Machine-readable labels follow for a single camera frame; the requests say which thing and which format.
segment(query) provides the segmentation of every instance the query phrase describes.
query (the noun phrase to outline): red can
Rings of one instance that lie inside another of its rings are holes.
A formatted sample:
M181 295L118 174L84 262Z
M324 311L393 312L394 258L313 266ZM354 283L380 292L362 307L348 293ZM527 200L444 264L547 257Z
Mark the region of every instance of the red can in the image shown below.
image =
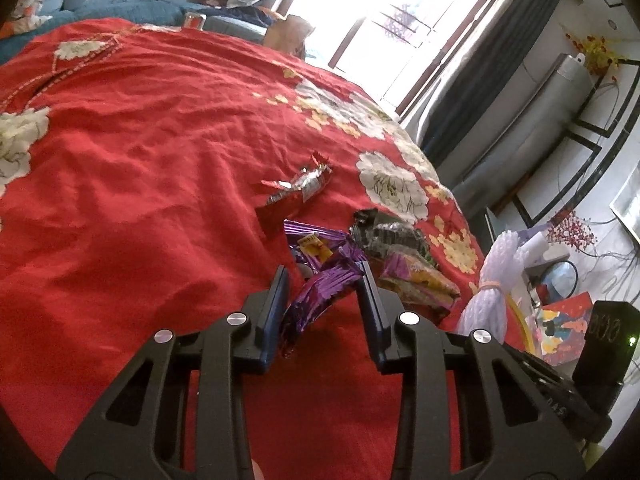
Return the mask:
M184 25L182 28L195 28L196 30L202 30L204 22L207 21L206 14L198 14L197 12L187 12L184 15Z

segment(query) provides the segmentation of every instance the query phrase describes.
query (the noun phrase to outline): purple candy wrapper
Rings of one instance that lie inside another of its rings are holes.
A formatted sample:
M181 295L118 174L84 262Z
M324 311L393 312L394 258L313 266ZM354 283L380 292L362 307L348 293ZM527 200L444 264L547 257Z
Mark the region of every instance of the purple candy wrapper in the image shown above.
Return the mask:
M363 275L357 262L365 262L367 258L351 236L343 231L289 220L284 222L284 231L291 254L303 276L309 278L287 307L280 326L281 345L284 352L289 353L307 326L324 314L336 299L353 290L351 285ZM316 241L312 247L314 251L304 247L310 237Z

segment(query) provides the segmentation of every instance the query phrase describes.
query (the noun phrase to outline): bed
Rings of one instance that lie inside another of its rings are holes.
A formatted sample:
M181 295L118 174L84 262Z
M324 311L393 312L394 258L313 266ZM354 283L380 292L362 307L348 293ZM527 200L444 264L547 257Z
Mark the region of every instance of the bed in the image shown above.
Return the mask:
M376 206L420 227L462 292L445 329L476 291L482 254L452 195L339 76L230 36L103 18L34 38L0 80L0 403L50 468L150 334L205 328L281 264L300 288L284 236L260 230L255 184L313 151L334 175L298 220L346 229ZM522 348L513 313L507 342ZM267 479L388 478L400 390L341 300L245 384L252 455Z

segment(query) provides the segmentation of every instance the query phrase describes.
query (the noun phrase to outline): small mirror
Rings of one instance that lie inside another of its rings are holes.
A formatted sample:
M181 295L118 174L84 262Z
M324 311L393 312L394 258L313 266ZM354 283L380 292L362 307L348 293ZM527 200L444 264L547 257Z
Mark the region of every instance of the small mirror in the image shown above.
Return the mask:
M548 291L546 304L566 300L578 287L578 269L571 262L553 264L542 274L540 284Z

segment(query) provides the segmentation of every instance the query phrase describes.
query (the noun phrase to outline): red candy wrapper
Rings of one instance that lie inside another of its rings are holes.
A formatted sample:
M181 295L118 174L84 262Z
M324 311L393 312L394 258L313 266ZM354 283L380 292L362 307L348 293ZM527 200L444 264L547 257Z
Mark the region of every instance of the red candy wrapper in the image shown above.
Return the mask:
M289 182L283 180L261 180L264 186L279 189L268 197L263 206L255 208L258 222L267 234L276 232L285 218L295 217L304 203L320 193L331 178L329 161L318 152L293 176Z
M280 341L290 353L305 328L325 313L331 304L349 294L363 272L358 262L367 260L351 236L343 231L325 229L285 220L287 243L306 282L287 307L280 325Z

